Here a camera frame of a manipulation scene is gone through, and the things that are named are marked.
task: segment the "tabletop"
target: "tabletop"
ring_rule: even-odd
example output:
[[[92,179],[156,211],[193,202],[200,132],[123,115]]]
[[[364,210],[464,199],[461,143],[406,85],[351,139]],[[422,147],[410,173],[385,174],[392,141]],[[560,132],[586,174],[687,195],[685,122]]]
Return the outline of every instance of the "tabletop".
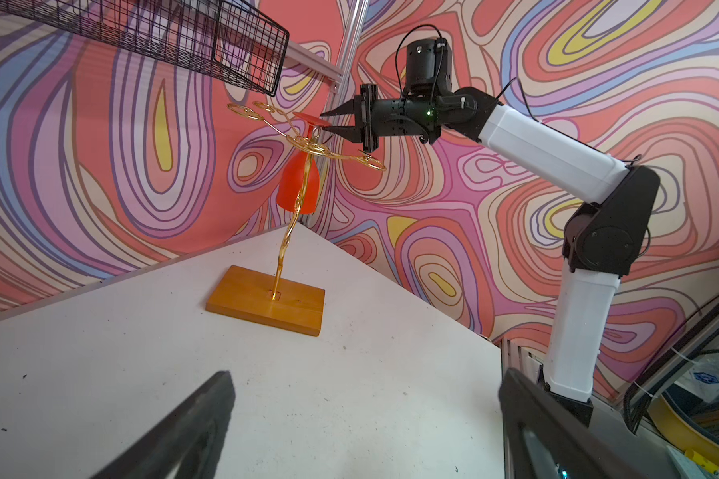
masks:
[[[218,370],[216,477],[503,477],[498,347],[306,227],[283,277],[326,291],[319,337],[204,310],[283,233],[0,321],[0,477],[89,477]]]

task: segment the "metal basket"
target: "metal basket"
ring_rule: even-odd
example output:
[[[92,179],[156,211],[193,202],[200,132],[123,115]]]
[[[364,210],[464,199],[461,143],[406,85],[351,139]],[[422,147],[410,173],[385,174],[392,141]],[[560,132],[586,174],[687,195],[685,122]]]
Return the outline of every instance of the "metal basket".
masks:
[[[270,96],[290,38],[243,0],[0,0],[0,11]]]

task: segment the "wooden base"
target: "wooden base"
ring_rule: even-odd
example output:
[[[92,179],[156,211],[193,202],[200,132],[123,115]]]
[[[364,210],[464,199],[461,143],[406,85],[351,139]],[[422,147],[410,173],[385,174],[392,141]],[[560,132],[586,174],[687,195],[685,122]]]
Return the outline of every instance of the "wooden base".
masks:
[[[274,276],[239,266],[226,272],[205,310],[296,333],[319,336],[325,290],[280,279],[278,298],[271,299]]]

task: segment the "psychedelic wallpaper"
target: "psychedelic wallpaper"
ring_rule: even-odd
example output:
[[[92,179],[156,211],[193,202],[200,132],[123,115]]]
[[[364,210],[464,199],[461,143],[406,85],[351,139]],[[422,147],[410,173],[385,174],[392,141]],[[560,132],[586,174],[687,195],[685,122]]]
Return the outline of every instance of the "psychedelic wallpaper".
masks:
[[[335,61],[348,5],[256,3]],[[326,95],[286,62],[274,101],[319,113]],[[0,311],[289,221],[290,144],[226,109],[267,99],[0,14]]]
[[[719,1],[373,0],[351,90],[398,95],[394,52],[420,23],[449,40],[453,90],[519,77],[544,123],[658,170],[652,244],[623,278],[595,374],[616,396],[719,292]],[[527,112],[517,82],[502,101]],[[376,153],[386,172],[327,166],[309,225],[473,331],[545,352],[579,201],[454,133]]]

